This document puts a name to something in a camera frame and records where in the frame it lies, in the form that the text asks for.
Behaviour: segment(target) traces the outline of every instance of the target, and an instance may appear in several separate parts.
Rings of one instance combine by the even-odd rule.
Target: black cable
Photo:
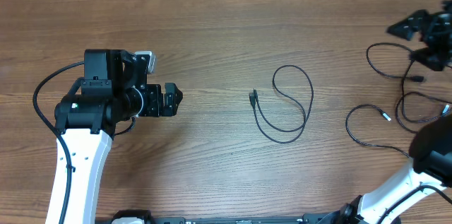
[[[275,84],[275,76],[276,76],[276,73],[277,73],[280,69],[286,68],[286,67],[293,67],[293,68],[296,68],[296,69],[300,70],[300,71],[306,76],[306,78],[308,79],[309,86],[311,87],[311,102],[309,103],[309,109],[308,109],[308,112],[307,112],[307,113],[305,112],[304,107],[303,107],[302,104],[300,104],[296,99],[294,99],[294,98],[290,97],[289,95],[287,95],[287,94],[281,92],[281,91],[278,89],[278,87],[276,87],[276,84]],[[254,90],[253,90],[253,93],[250,93],[250,94],[249,94],[249,99],[250,99],[250,102],[251,102],[251,106],[253,107],[254,118],[256,119],[257,127],[259,128],[259,130],[262,132],[262,134],[263,134],[266,138],[270,139],[271,141],[273,141],[273,142],[275,142],[275,143],[292,143],[293,141],[297,140],[297,139],[303,134],[304,128],[306,127],[306,123],[308,122],[308,119],[309,119],[309,115],[311,114],[312,102],[314,101],[314,88],[313,88],[313,86],[312,86],[311,79],[309,78],[308,74],[307,74],[302,68],[300,68],[300,67],[298,67],[298,66],[295,66],[295,65],[283,65],[283,66],[279,67],[278,69],[276,69],[275,73],[273,74],[272,85],[273,85],[274,89],[275,89],[279,94],[283,95],[284,97],[287,97],[287,98],[291,99],[293,102],[297,103],[297,105],[302,109],[303,123],[302,123],[302,125],[300,125],[298,128],[296,128],[296,129],[289,129],[289,130],[280,129],[280,128],[277,128],[276,126],[274,126],[273,124],[271,124],[271,123],[266,119],[266,117],[263,115],[263,113],[262,113],[261,106],[259,105],[259,99],[258,99],[257,91],[256,91],[256,89],[254,89]],[[278,141],[278,140],[275,140],[274,138],[271,138],[269,135],[267,135],[267,134],[263,131],[263,129],[262,129],[261,126],[259,125],[259,121],[257,120],[256,103],[257,103],[257,108],[258,108],[259,112],[261,113],[263,120],[264,120],[269,126],[271,126],[272,128],[274,128],[274,129],[277,130],[277,131],[280,131],[280,132],[286,132],[286,133],[287,133],[287,132],[295,132],[295,131],[299,131],[298,135],[297,135],[296,137],[294,137],[293,139],[289,140],[289,141]]]
[[[382,224],[383,220],[391,213],[391,211],[394,211],[399,205],[401,205],[403,202],[408,200],[412,195],[416,194],[418,191],[422,191],[423,189],[433,189],[436,191],[440,196],[443,197],[447,202],[452,204],[452,199],[450,199],[445,193],[443,193],[441,190],[439,190],[436,187],[430,186],[430,185],[421,185],[416,189],[413,189],[410,193],[406,194],[403,198],[401,198],[399,201],[397,201],[394,205],[392,205],[390,208],[388,208],[383,215],[380,217],[377,224]]]
[[[379,69],[377,69],[371,62],[370,58],[369,58],[369,51],[372,47],[376,47],[376,46],[381,46],[381,45],[388,45],[388,46],[393,46],[393,47],[399,47],[402,49],[407,50],[410,54],[412,53],[412,50],[404,45],[401,44],[397,44],[397,43],[391,43],[391,42],[381,42],[381,43],[375,43],[370,45],[370,47],[367,48],[366,50],[366,58],[367,58],[367,62],[369,62],[370,67],[372,67],[375,72],[379,73],[382,76],[385,76],[387,78],[395,78],[395,79],[402,79],[403,76],[393,76],[393,75],[389,75],[387,73],[384,73],[382,71],[380,71]],[[413,82],[423,82],[424,81],[424,76],[408,76],[407,79],[413,81]]]
[[[443,113],[443,114],[440,114],[440,115],[435,116],[435,117],[430,117],[430,118],[427,118],[427,119],[418,119],[418,120],[416,120],[416,119],[410,119],[410,118],[407,117],[406,112],[405,112],[405,98],[406,98],[407,96],[409,96],[409,95],[418,95],[418,96],[423,97],[423,98],[426,98],[426,99],[428,99],[428,100],[434,100],[434,101],[437,101],[437,102],[442,102],[442,103],[444,103],[444,104],[451,103],[451,102],[448,101],[448,100],[442,100],[442,99],[440,99],[440,98],[428,96],[428,95],[425,95],[424,93],[420,93],[420,92],[416,92],[416,91],[412,91],[412,92],[409,92],[409,93],[405,94],[405,81],[406,81],[408,72],[410,71],[411,66],[412,66],[414,63],[415,63],[414,60],[412,60],[412,61],[410,62],[410,64],[409,64],[408,67],[407,67],[407,70],[405,71],[405,73],[403,74],[403,77],[402,77],[402,79],[401,79],[401,82],[400,82],[400,88],[401,88],[401,90],[402,90],[402,96],[400,96],[400,99],[398,100],[397,105],[395,106],[395,118],[397,119],[397,122],[399,123],[399,125],[401,125],[402,128],[404,128],[404,130],[406,130],[406,131],[408,131],[408,132],[410,132],[410,133],[416,134],[417,131],[412,130],[412,129],[409,129],[408,127],[406,127],[406,125],[404,125],[404,123],[403,123],[402,120],[400,119],[400,116],[399,116],[399,113],[398,113],[399,107],[400,107],[401,110],[402,110],[402,116],[403,116],[403,118],[404,118],[405,120],[407,120],[408,122],[411,122],[411,123],[425,123],[425,122],[431,122],[431,121],[433,121],[433,120],[435,120],[435,119],[438,119],[438,118],[440,118],[440,117],[443,117],[443,116],[447,115],[452,109],[447,110],[447,111],[446,111],[445,113]]]
[[[373,44],[373,45],[369,46],[369,47],[367,48],[367,51],[366,51],[366,58],[367,58],[367,61],[369,62],[369,65],[370,65],[370,67],[373,68],[373,70],[375,70],[378,74],[380,74],[380,75],[382,75],[382,76],[385,76],[385,77],[388,77],[388,78],[397,78],[397,79],[400,79],[400,87],[401,87],[401,90],[402,90],[402,95],[400,96],[400,99],[398,100],[397,105],[395,106],[395,118],[396,118],[397,122],[399,123],[399,125],[401,125],[402,128],[404,128],[404,130],[406,130],[406,131],[408,131],[408,132],[410,132],[410,133],[413,133],[413,134],[416,134],[416,133],[417,133],[417,131],[414,131],[414,130],[408,128],[406,125],[404,125],[404,123],[402,122],[402,120],[401,120],[401,118],[400,118],[400,115],[399,115],[399,111],[398,111],[398,110],[399,110],[399,107],[400,107],[401,110],[402,110],[402,116],[403,116],[403,118],[404,118],[405,120],[407,120],[408,122],[411,122],[411,123],[424,123],[424,122],[430,122],[430,121],[433,121],[433,120],[435,120],[435,119],[438,119],[438,118],[440,118],[440,117],[442,117],[442,116],[448,114],[448,113],[452,110],[452,109],[450,109],[450,110],[448,110],[447,112],[445,112],[445,113],[443,113],[443,114],[440,114],[439,116],[430,117],[430,118],[427,118],[427,119],[418,119],[418,120],[416,120],[416,119],[410,119],[410,118],[408,118],[408,116],[406,115],[406,112],[405,112],[405,98],[406,98],[407,96],[409,96],[409,95],[418,95],[418,96],[420,96],[420,97],[424,97],[424,98],[426,98],[426,99],[434,100],[434,101],[437,101],[437,102],[442,102],[442,103],[445,103],[445,104],[451,103],[451,102],[448,101],[448,100],[442,100],[442,99],[440,99],[440,98],[428,96],[428,95],[425,95],[425,94],[419,93],[419,92],[409,92],[409,93],[405,94],[405,82],[406,82],[407,79],[410,80],[410,81],[413,81],[413,82],[418,82],[418,83],[420,83],[420,82],[423,82],[423,81],[424,81],[424,76],[408,76],[408,73],[409,73],[409,71],[410,71],[412,65],[414,64],[415,60],[411,60],[411,61],[410,61],[410,64],[408,65],[408,67],[407,67],[405,73],[404,73],[402,76],[388,75],[388,74],[386,74],[386,73],[384,73],[384,72],[378,70],[378,69],[372,64],[372,62],[371,62],[371,60],[370,60],[370,58],[369,58],[369,50],[370,50],[372,47],[380,46],[380,45],[388,45],[388,46],[399,47],[399,48],[402,48],[402,49],[404,49],[404,50],[409,51],[410,54],[412,54],[413,51],[412,51],[410,48],[408,48],[408,47],[406,47],[406,46],[404,46],[404,45],[397,44],[397,43],[392,43],[392,42],[381,42],[381,43]]]
[[[386,146],[386,145],[378,145],[378,144],[372,144],[372,143],[365,143],[365,142],[362,142],[362,141],[358,140],[355,136],[353,136],[352,132],[350,131],[350,128],[348,127],[348,119],[350,118],[350,116],[352,115],[352,113],[353,113],[354,111],[358,110],[359,108],[363,108],[363,107],[372,107],[372,108],[378,110],[378,111],[380,112],[381,116],[385,117],[387,120],[391,120],[391,118],[389,118],[389,116],[388,116],[388,115],[387,115],[380,107],[377,107],[376,105],[363,104],[363,105],[356,106],[355,108],[353,108],[353,109],[348,113],[348,116],[347,116],[347,118],[345,119],[345,129],[347,129],[347,133],[350,135],[350,137],[353,139],[353,141],[355,141],[355,142],[357,142],[357,143],[359,143],[359,144],[361,144],[361,145],[363,145],[363,146],[380,147],[380,148],[390,148],[390,149],[393,149],[393,150],[398,151],[399,153],[402,153],[402,154],[405,155],[406,157],[410,157],[410,156],[408,155],[408,153],[406,153],[405,151],[403,151],[403,150],[401,150],[401,149],[399,149],[399,148],[397,148],[397,147],[395,147],[395,146]]]
[[[127,132],[130,132],[135,127],[135,117],[131,117],[131,118],[132,118],[132,123],[130,123],[130,126],[121,132],[115,133],[114,134],[115,136],[119,136],[119,135],[125,134]]]
[[[56,136],[56,138],[58,139],[58,141],[61,144],[61,147],[63,148],[63,152],[64,152],[64,155],[66,157],[66,168],[67,168],[67,172],[66,172],[66,174],[67,174],[66,191],[64,193],[63,208],[61,210],[61,215],[59,217],[59,224],[64,224],[64,218],[66,217],[66,211],[67,211],[68,203],[69,203],[69,194],[71,193],[72,169],[73,169],[72,162],[71,162],[71,155],[69,154],[68,146],[64,142],[64,140],[61,137],[60,133],[49,122],[49,120],[44,116],[44,114],[39,109],[39,107],[37,105],[37,94],[39,93],[39,91],[41,90],[41,88],[43,87],[43,85],[47,81],[49,81],[50,79],[52,79],[53,77],[55,77],[56,75],[58,75],[59,73],[61,73],[63,71],[66,71],[68,69],[72,69],[73,67],[80,66],[82,64],[84,64],[84,62],[80,61],[80,62],[77,62],[75,64],[71,64],[71,65],[65,66],[64,68],[55,71],[54,73],[52,73],[48,77],[46,77],[39,85],[37,85],[37,87],[35,89],[35,92],[33,93],[33,107],[35,108],[35,111],[36,111],[37,115],[41,118],[41,120],[47,125],[47,127],[49,127],[49,129]]]

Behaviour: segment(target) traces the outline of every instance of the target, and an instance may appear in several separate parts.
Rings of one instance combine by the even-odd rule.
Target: cable connector
[[[447,105],[444,107],[444,110],[443,110],[441,116],[442,116],[442,115],[445,115],[445,114],[447,114],[447,113],[449,112],[449,107],[450,107],[449,104],[447,104]]]
[[[388,114],[386,114],[385,112],[381,112],[381,116],[382,117],[384,117],[385,119],[387,119],[388,120],[388,122],[390,122],[391,121],[391,118],[389,117],[389,115]]]
[[[249,102],[251,103],[251,106],[254,108],[256,108],[256,96],[254,95],[254,92],[256,90],[254,90],[252,93],[249,93]]]
[[[408,79],[410,81],[413,81],[413,82],[416,82],[416,83],[425,82],[425,77],[424,76],[410,76]]]

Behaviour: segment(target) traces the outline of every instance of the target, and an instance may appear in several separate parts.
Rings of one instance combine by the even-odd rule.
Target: black usb cable
[[[286,67],[292,67],[292,68],[296,68],[296,69],[300,70],[300,71],[306,76],[306,78],[308,79],[309,86],[311,87],[311,101],[310,101],[310,103],[309,103],[309,109],[308,109],[308,112],[307,112],[307,113],[306,113],[306,111],[304,110],[304,107],[303,107],[303,105],[302,105],[300,102],[298,102],[296,99],[290,97],[289,95],[287,95],[287,94],[281,92],[281,91],[278,89],[278,87],[276,87],[276,84],[275,84],[275,76],[276,76],[276,73],[277,73],[280,69],[283,69],[283,68],[286,68]],[[273,84],[274,89],[275,89],[279,94],[283,95],[283,96],[286,97],[286,98],[291,99],[291,101],[295,102],[295,103],[302,109],[303,123],[302,123],[302,125],[300,125],[298,128],[296,128],[296,129],[289,129],[289,130],[286,130],[286,129],[280,129],[280,128],[276,127],[275,125],[271,124],[271,123],[266,119],[265,115],[263,115],[263,113],[262,113],[261,106],[259,105],[259,98],[258,98],[257,90],[256,90],[256,89],[253,89],[253,92],[252,92],[252,93],[249,93],[249,101],[250,101],[250,103],[251,103],[251,106],[253,107],[254,118],[256,119],[257,127],[259,128],[259,130],[262,132],[262,134],[263,134],[266,138],[270,139],[271,141],[273,141],[273,142],[275,142],[275,143],[292,143],[293,141],[297,140],[297,139],[303,134],[304,128],[306,127],[306,123],[308,122],[308,119],[309,119],[309,115],[311,114],[312,102],[314,101],[314,88],[313,88],[313,86],[312,86],[311,79],[309,78],[308,74],[307,74],[302,68],[300,68],[300,67],[298,67],[298,66],[295,66],[295,65],[283,65],[283,66],[279,67],[278,69],[276,69],[275,73],[273,74],[272,84]],[[259,121],[257,120],[256,104],[257,104],[257,108],[258,108],[259,112],[261,113],[261,116],[262,116],[263,120],[264,120],[269,126],[271,126],[272,128],[274,128],[275,130],[277,130],[277,131],[279,131],[279,132],[284,132],[284,133],[290,133],[290,132],[299,131],[298,135],[297,135],[296,137],[294,137],[293,139],[289,140],[289,141],[279,141],[279,140],[276,140],[276,139],[270,137],[269,135],[267,135],[267,134],[263,131],[263,129],[261,128],[261,125],[259,125]]]

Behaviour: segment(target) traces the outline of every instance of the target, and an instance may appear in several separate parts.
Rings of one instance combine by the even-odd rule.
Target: wooden desk
[[[132,133],[115,138],[99,217],[126,208],[202,218],[339,209],[406,161],[395,151],[358,146],[345,131],[352,107],[373,103],[393,115],[400,94],[398,81],[370,68],[365,49],[383,41],[421,47],[387,35],[386,27],[417,9],[438,11],[441,1],[0,0],[0,223],[45,220],[57,148],[32,108],[32,92],[51,72],[83,60],[87,48],[153,50],[157,70],[148,80],[175,82],[184,92],[176,117],[140,118]],[[406,53],[393,48],[376,49],[372,59],[388,73],[408,64]],[[307,128],[289,145],[261,135],[248,98],[258,89],[272,122],[298,126],[299,110],[271,87],[283,64],[305,69],[315,90]],[[417,64],[413,73],[428,81],[408,89],[452,97],[450,71]],[[82,68],[67,71],[42,89],[39,104],[48,117],[82,75]],[[281,71],[276,79],[307,107],[309,86],[299,71]],[[413,116],[442,110],[418,101],[409,101]],[[372,110],[357,112],[351,129],[363,140],[405,150],[412,138]],[[451,218],[451,206],[437,195],[403,215],[404,223]]]

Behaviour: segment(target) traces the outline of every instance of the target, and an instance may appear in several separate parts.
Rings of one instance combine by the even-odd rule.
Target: wood grain surface
[[[187,218],[299,216],[339,209],[377,188],[406,159],[395,151],[352,142],[345,117],[372,103],[390,115],[398,81],[368,65],[365,49],[391,41],[385,33],[413,11],[440,9],[442,0],[0,0],[0,223],[43,223],[56,167],[51,131],[32,108],[36,85],[83,60],[87,48],[153,50],[151,83],[175,82],[184,92],[170,118],[140,118],[115,138],[100,185],[98,217],[126,208]],[[400,74],[407,53],[371,53],[376,66]],[[273,72],[294,64],[314,84],[314,105],[303,135],[280,145],[258,131],[248,93],[256,88],[269,120],[283,128],[300,111],[271,87]],[[408,90],[452,98],[452,71],[415,64],[426,83]],[[55,104],[76,68],[52,79],[38,102],[53,122]],[[296,69],[276,77],[279,88],[307,107],[309,85]],[[410,116],[442,106],[408,100]],[[374,110],[360,110],[350,128],[362,140],[405,150],[412,134]],[[120,124],[123,129],[128,124]],[[294,135],[275,133],[281,140]],[[403,214],[404,223],[450,223],[451,206],[430,196]]]

